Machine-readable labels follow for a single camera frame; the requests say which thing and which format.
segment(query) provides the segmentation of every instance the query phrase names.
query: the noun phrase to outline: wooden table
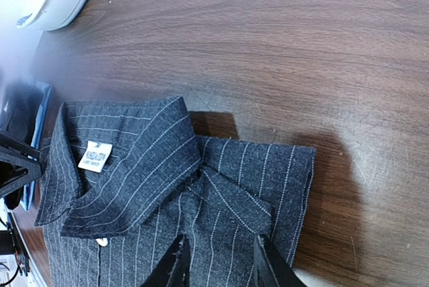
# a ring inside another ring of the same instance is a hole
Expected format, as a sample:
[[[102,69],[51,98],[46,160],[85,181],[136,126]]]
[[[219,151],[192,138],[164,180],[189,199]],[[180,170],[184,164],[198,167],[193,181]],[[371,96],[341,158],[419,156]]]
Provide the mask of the wooden table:
[[[316,147],[295,266],[427,286],[429,0],[89,0],[32,74],[55,88],[48,133],[61,100],[180,94],[198,132]]]

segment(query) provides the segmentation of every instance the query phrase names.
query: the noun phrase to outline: white button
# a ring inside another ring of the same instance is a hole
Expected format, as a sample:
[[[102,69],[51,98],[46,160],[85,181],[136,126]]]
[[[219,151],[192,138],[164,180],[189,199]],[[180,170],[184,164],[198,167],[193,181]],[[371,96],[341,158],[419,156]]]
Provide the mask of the white button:
[[[107,238],[98,238],[95,239],[97,241],[97,243],[101,246],[101,247],[105,247],[109,244],[109,240],[107,240]]]

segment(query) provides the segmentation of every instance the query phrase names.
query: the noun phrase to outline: gray pinstripe shirt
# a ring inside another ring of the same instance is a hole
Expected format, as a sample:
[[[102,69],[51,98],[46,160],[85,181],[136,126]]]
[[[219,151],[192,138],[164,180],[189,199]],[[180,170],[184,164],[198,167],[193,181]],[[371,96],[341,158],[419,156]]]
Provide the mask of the gray pinstripe shirt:
[[[87,141],[113,144],[103,171],[77,168]],[[252,286],[253,236],[292,263],[315,150],[195,136],[180,97],[63,104],[42,150],[55,286],[140,286],[178,233],[192,286]],[[109,238],[101,247],[96,238]]]

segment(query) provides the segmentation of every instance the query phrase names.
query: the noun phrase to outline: shirt collar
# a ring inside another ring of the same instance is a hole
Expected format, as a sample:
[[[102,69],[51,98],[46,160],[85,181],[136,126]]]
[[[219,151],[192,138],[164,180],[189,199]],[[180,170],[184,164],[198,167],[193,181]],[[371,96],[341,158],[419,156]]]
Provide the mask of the shirt collar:
[[[113,144],[100,174],[77,168],[88,140]],[[65,103],[49,149],[42,150],[42,165],[36,225],[68,211],[63,235],[97,238],[123,235],[142,224],[196,172],[200,154],[182,97]]]

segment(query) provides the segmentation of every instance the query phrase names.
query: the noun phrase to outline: shirt label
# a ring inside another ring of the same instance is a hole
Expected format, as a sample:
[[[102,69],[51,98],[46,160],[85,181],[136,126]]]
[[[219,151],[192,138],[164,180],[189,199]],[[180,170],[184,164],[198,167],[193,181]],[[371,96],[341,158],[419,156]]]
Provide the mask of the shirt label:
[[[88,148],[85,154],[83,154],[78,167],[84,170],[101,173],[103,166],[112,152],[112,147],[112,144],[88,141]]]

